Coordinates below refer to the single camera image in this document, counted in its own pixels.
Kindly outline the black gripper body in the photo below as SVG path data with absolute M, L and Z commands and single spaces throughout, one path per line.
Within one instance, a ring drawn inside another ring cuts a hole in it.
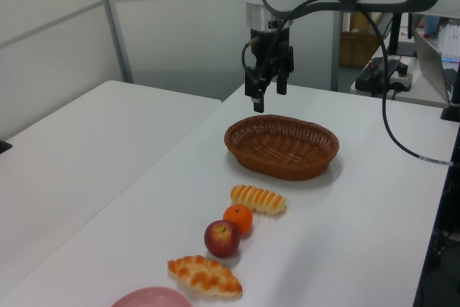
M 256 78 L 260 73 L 264 79 L 274 77 L 288 78 L 290 74 L 290 30 L 283 29 L 279 35 L 275 32 L 259 32 L 252 29 L 254 42 L 250 50 L 255 57 L 255 66 L 250 67 Z

